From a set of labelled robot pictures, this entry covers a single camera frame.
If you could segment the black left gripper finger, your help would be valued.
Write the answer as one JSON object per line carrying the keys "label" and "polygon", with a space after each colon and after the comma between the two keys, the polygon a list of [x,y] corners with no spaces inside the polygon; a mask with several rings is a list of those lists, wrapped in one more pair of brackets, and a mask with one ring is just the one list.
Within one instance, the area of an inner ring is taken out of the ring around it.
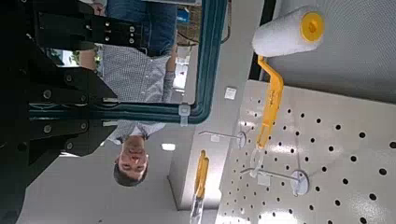
{"label": "black left gripper finger", "polygon": [[57,67],[31,79],[32,104],[93,105],[117,95],[92,70],[83,67]]}
{"label": "black left gripper finger", "polygon": [[116,121],[99,119],[35,119],[30,121],[32,143],[78,157],[92,154],[116,128]]}

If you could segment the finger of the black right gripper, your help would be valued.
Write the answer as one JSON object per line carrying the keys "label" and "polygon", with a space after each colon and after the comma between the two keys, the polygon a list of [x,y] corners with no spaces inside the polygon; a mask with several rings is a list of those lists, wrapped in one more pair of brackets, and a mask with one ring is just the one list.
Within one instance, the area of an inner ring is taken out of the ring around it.
{"label": "finger of the black right gripper", "polygon": [[87,50],[96,44],[140,48],[144,41],[141,23],[93,14],[39,12],[35,28],[37,44],[51,49]]}

